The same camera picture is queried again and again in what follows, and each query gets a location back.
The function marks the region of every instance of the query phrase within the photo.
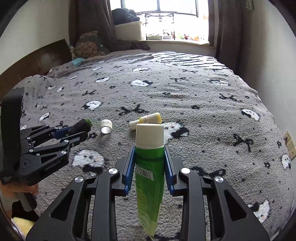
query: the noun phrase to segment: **wall outlet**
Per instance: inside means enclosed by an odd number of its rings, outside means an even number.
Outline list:
[[[287,131],[285,134],[284,134],[284,140],[286,141],[286,143],[291,139],[291,135],[290,135],[290,132]]]
[[[289,151],[295,146],[292,138],[290,138],[290,140],[288,140],[286,145],[287,145],[287,148]]]
[[[253,0],[246,0],[246,8],[254,10],[254,1]]]
[[[293,146],[289,151],[290,159],[292,160],[296,156],[296,148]]]

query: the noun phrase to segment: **brown curtain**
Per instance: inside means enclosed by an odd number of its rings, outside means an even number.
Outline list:
[[[214,0],[208,0],[209,6],[209,42],[210,46],[214,47],[215,43],[215,7]]]
[[[216,58],[234,73],[237,72],[241,52],[244,3],[244,0],[218,0],[219,19],[215,19],[219,21]]]
[[[115,37],[109,0],[79,0],[78,11],[79,36],[98,30],[100,37],[110,52],[130,49],[150,49],[145,42],[121,40]]]

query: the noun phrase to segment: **green bottle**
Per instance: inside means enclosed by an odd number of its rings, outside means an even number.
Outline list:
[[[135,147],[138,216],[151,239],[163,199],[164,158],[163,125],[138,124]]]

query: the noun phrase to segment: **small white bottle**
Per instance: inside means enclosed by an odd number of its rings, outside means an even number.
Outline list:
[[[141,118],[139,118],[138,120],[134,120],[130,122],[130,128],[132,131],[134,131],[136,129],[137,124],[140,123],[145,123],[145,124],[161,124],[162,120],[161,120],[161,116],[160,113],[154,113],[151,115],[146,115],[143,116]]]

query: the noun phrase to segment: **white storage box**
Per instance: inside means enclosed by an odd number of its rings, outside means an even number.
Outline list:
[[[124,23],[114,26],[115,36],[122,40],[146,40],[146,34],[141,21]]]

